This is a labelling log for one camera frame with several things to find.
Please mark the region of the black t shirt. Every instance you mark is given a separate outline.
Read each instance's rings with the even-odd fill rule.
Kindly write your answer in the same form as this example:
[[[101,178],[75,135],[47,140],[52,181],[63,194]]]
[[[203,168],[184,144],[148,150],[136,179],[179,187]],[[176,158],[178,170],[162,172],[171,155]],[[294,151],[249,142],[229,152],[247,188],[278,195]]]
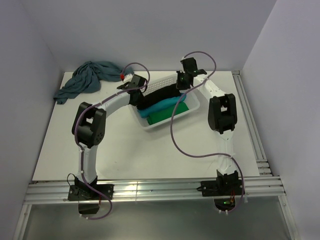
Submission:
[[[138,110],[144,110],[146,108],[149,108],[156,103],[165,100],[165,99],[170,99],[174,97],[180,97],[181,93],[180,91],[176,88],[175,84],[168,85],[165,87],[162,87],[152,93],[149,93],[143,97],[142,100],[140,100],[137,104],[137,109]]]

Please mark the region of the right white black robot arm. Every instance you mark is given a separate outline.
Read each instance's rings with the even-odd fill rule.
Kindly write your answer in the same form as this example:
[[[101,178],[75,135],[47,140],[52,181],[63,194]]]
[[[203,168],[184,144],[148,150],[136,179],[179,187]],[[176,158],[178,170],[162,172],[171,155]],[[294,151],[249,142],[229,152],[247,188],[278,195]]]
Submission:
[[[197,191],[203,197],[244,195],[244,176],[233,149],[233,135],[238,122],[236,97],[211,82],[211,76],[198,68],[193,57],[184,57],[180,62],[183,70],[177,72],[176,87],[187,94],[197,89],[206,98],[209,103],[208,125],[218,140],[218,151],[208,154],[209,157],[217,157],[217,177],[201,181]]]

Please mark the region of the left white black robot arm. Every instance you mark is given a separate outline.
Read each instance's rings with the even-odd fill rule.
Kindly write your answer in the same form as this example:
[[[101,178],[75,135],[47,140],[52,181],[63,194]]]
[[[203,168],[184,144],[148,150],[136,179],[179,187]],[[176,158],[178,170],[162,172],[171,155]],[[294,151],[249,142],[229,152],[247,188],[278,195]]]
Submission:
[[[74,185],[79,194],[91,200],[102,193],[97,188],[96,158],[98,145],[105,136],[107,117],[120,108],[136,106],[143,99],[149,79],[134,74],[131,81],[120,85],[117,91],[96,103],[82,102],[72,126],[72,134],[79,149],[79,170]]]

